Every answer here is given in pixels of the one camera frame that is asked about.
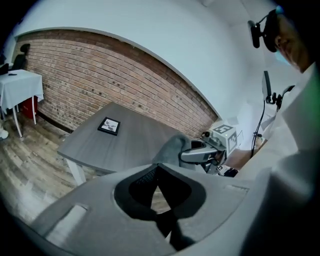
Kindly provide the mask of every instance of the framed photo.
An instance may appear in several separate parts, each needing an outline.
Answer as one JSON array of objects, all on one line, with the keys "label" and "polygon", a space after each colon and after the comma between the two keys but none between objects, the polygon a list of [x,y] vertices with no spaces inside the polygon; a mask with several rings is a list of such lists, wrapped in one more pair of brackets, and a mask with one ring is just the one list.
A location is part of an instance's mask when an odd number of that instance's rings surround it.
[{"label": "framed photo", "polygon": [[98,131],[117,136],[120,127],[120,122],[109,117],[103,119],[98,127]]}]

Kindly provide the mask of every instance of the brick wall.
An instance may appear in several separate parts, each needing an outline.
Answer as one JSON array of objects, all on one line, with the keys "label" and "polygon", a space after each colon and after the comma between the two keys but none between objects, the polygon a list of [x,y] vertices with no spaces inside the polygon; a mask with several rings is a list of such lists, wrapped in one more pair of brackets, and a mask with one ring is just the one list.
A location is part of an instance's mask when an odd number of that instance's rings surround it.
[{"label": "brick wall", "polygon": [[18,38],[13,58],[30,44],[26,70],[42,75],[38,109],[76,129],[109,102],[197,137],[217,119],[181,77],[144,51],[83,31],[47,30]]}]

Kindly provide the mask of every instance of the wooden floor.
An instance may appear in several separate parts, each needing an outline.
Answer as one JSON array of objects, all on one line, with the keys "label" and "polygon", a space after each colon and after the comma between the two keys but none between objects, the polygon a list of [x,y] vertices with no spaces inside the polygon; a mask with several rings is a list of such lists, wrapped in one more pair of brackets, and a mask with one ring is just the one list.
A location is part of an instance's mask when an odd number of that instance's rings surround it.
[{"label": "wooden floor", "polygon": [[[9,137],[0,140],[0,193],[9,212],[30,224],[46,207],[76,187],[66,160],[57,154],[60,143],[69,135],[39,116],[32,119],[18,114],[20,138],[12,117],[3,124]],[[98,173],[83,168],[88,180]],[[159,189],[152,208],[158,213],[169,209]]]}]

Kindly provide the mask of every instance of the red container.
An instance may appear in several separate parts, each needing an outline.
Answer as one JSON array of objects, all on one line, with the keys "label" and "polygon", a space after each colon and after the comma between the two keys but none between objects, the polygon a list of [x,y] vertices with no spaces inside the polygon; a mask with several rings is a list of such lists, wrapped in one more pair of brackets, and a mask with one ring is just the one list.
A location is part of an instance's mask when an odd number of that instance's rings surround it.
[{"label": "red container", "polygon": [[[34,96],[34,112],[37,114],[38,110],[38,97]],[[22,102],[22,113],[30,119],[34,118],[34,114],[32,112],[32,98],[28,98]]]}]

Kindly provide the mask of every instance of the gray fabric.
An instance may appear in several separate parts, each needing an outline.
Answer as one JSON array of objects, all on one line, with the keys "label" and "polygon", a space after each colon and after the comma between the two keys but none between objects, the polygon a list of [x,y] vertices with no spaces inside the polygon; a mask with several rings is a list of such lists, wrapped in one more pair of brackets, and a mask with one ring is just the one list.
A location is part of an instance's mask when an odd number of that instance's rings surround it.
[{"label": "gray fabric", "polygon": [[192,163],[180,160],[179,154],[191,149],[191,140],[184,134],[172,136],[160,149],[152,160],[153,164],[171,164],[195,171],[196,167]]}]

